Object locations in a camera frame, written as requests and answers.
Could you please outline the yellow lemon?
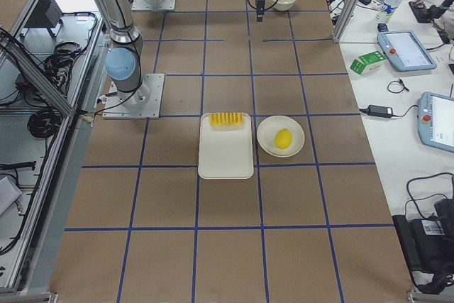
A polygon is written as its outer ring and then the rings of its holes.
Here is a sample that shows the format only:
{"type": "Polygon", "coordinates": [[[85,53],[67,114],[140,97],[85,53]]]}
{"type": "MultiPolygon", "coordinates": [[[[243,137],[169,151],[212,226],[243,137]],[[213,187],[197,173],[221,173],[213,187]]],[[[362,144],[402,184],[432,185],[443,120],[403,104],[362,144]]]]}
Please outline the yellow lemon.
{"type": "Polygon", "coordinates": [[[274,143],[279,149],[286,149],[292,144],[292,139],[292,132],[287,128],[283,128],[275,135],[274,143]]]}

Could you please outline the white rectangular tray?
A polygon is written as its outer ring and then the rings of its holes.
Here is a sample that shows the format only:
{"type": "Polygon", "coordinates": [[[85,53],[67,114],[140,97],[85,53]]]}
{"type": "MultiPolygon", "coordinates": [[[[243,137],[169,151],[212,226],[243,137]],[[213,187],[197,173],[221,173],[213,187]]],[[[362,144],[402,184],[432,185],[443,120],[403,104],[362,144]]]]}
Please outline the white rectangular tray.
{"type": "Polygon", "coordinates": [[[198,173],[205,180],[248,179],[254,173],[251,117],[240,128],[219,129],[205,113],[200,121],[198,173]]]}

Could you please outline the cream round plate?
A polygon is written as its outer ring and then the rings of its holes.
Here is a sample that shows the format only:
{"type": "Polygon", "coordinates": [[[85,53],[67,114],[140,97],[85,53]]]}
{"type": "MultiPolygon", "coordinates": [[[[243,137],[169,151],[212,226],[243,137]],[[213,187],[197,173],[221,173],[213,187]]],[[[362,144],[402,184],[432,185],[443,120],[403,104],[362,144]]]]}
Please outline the cream round plate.
{"type": "Polygon", "coordinates": [[[305,144],[300,124],[288,116],[271,116],[258,126],[260,147],[270,155],[284,158],[296,155],[305,144]]]}

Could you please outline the clear water bottle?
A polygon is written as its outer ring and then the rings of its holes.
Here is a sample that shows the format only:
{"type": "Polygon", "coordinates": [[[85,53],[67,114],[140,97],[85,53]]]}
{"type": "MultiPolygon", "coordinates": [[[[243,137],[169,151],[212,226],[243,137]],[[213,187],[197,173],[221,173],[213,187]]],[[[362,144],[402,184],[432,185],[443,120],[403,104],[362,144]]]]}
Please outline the clear water bottle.
{"type": "Polygon", "coordinates": [[[377,15],[375,16],[375,22],[388,23],[401,2],[402,0],[382,0],[377,15]]]}

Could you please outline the green white carton box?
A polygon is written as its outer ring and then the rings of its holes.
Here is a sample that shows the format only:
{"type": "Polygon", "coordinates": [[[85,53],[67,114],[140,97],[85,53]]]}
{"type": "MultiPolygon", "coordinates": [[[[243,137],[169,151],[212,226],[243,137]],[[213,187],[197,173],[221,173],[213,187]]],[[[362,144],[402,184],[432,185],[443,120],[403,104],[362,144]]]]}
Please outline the green white carton box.
{"type": "Polygon", "coordinates": [[[385,55],[376,50],[355,58],[350,65],[350,69],[358,75],[364,75],[378,70],[385,60],[385,55]]]}

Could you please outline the upper blue teach pendant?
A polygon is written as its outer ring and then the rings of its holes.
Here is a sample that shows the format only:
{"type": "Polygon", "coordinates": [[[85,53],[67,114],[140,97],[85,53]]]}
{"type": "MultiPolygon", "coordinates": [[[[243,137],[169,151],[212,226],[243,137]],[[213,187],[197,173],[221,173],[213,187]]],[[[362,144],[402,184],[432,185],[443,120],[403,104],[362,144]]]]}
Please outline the upper blue teach pendant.
{"type": "Polygon", "coordinates": [[[434,70],[437,67],[413,31],[379,32],[377,42],[391,65],[400,72],[434,70]]]}

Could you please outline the black power adapter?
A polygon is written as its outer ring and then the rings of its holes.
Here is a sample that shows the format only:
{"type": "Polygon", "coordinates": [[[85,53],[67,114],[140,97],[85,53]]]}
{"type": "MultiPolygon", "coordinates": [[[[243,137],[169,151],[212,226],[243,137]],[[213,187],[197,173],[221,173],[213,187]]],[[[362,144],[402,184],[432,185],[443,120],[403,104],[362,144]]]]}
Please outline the black power adapter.
{"type": "Polygon", "coordinates": [[[367,107],[369,116],[381,117],[389,119],[394,116],[393,109],[388,106],[369,105],[367,107]]]}

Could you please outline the lower blue teach pendant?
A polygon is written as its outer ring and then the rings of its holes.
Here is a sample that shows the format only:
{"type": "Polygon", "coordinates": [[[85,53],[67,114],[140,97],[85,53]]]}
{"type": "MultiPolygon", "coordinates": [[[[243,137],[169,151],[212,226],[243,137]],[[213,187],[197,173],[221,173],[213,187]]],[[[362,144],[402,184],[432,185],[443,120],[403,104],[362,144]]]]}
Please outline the lower blue teach pendant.
{"type": "Polygon", "coordinates": [[[424,92],[418,106],[418,134],[421,142],[453,152],[453,98],[424,92]]]}

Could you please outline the yellow sliced bread loaf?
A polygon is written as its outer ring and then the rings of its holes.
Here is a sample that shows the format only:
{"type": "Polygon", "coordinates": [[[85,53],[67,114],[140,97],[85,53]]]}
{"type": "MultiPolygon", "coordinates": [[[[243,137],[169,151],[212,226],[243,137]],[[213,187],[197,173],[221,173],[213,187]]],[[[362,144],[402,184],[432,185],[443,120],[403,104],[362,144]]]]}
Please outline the yellow sliced bread loaf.
{"type": "Polygon", "coordinates": [[[241,112],[217,112],[209,114],[209,123],[214,128],[234,129],[240,128],[245,122],[241,112]]]}

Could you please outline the blue teach pendant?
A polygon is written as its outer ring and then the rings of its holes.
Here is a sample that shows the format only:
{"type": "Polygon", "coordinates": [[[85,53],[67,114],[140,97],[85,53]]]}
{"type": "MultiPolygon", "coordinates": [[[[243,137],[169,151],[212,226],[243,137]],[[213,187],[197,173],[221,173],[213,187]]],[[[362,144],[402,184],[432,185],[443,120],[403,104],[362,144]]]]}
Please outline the blue teach pendant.
{"type": "Polygon", "coordinates": [[[377,42],[391,65],[400,72],[434,70],[437,67],[413,31],[379,32],[377,42]]]}
{"type": "Polygon", "coordinates": [[[418,134],[421,142],[453,152],[453,98],[424,92],[418,106],[418,134]]]}

